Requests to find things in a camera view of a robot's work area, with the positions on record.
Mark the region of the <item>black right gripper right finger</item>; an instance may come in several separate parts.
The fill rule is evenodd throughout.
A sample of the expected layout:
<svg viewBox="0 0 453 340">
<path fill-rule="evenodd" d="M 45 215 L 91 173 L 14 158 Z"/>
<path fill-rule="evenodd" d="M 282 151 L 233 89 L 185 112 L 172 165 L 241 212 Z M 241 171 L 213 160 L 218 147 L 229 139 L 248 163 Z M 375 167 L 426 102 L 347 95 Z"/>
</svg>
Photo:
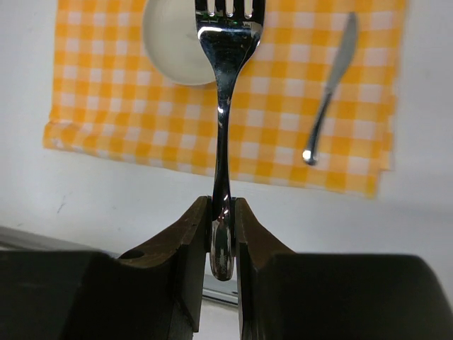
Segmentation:
<svg viewBox="0 0 453 340">
<path fill-rule="evenodd" d="M 451 339 L 434 271 L 403 254 L 297 253 L 235 202 L 242 339 Z"/>
</svg>

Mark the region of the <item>cream round plate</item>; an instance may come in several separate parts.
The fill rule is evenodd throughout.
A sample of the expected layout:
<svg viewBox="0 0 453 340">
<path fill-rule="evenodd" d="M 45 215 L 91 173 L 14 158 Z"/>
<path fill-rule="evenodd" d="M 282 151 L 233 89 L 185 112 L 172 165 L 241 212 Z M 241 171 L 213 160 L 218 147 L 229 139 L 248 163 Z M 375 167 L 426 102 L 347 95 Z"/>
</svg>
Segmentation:
<svg viewBox="0 0 453 340">
<path fill-rule="evenodd" d="M 153 66 L 174 84 L 202 86 L 215 81 L 197 38 L 194 1 L 146 2 L 142 40 Z"/>
</svg>

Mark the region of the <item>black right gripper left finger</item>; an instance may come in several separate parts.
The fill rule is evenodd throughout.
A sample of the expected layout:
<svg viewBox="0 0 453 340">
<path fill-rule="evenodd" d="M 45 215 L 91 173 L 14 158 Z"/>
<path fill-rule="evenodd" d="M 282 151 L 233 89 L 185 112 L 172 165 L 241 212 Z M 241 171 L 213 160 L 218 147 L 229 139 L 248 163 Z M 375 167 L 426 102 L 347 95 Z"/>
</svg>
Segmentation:
<svg viewBox="0 0 453 340">
<path fill-rule="evenodd" d="M 211 200 L 103 265 L 90 253 L 3 251 L 2 339 L 191 339 Z"/>
</svg>

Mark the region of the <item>silver table knife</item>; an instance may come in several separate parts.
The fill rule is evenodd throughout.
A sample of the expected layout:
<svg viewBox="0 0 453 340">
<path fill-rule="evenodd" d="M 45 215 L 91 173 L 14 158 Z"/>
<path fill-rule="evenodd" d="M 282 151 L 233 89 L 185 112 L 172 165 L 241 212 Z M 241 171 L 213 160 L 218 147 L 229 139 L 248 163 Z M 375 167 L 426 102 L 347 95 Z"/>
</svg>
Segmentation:
<svg viewBox="0 0 453 340">
<path fill-rule="evenodd" d="M 350 63 L 355 56 L 358 30 L 359 23 L 357 14 L 355 12 L 350 12 L 343 31 L 342 40 L 333 60 L 331 73 L 323 91 L 323 97 L 321 99 L 314 124 L 309 134 L 306 146 L 302 152 L 302 159 L 309 166 L 315 166 L 318 162 L 317 150 L 323 121 L 335 90 L 344 74 L 347 72 Z"/>
</svg>

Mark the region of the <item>silver fork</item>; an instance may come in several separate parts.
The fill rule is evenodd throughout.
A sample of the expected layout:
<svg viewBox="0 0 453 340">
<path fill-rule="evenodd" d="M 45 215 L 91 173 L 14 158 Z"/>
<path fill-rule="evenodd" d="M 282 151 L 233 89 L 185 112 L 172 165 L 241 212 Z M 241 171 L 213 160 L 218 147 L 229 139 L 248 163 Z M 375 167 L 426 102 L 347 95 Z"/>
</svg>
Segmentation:
<svg viewBox="0 0 453 340">
<path fill-rule="evenodd" d="M 212 193 L 210 267 L 219 281 L 228 281 L 234 271 L 234 216 L 229 181 L 229 114 L 236 80 L 259 46 L 265 22 L 265 1 L 234 1 L 231 13 L 225 1 L 195 2 L 197 38 L 207 57 L 217 85 L 217 151 Z"/>
</svg>

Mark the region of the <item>yellow white checkered cloth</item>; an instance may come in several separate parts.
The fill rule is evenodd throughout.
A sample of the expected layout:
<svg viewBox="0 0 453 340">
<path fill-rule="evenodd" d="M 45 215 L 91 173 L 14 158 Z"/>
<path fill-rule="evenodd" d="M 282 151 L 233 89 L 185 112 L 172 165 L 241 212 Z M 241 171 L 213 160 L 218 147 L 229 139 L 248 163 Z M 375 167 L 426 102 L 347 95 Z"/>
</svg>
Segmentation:
<svg viewBox="0 0 453 340">
<path fill-rule="evenodd" d="M 143 1 L 60 1 L 48 149 L 212 175 L 214 85 L 172 84 L 142 43 Z M 269 1 L 263 37 L 234 90 L 233 180 L 372 198 L 390 169 L 407 1 Z M 348 14 L 352 62 L 321 128 L 315 166 L 302 159 Z"/>
</svg>

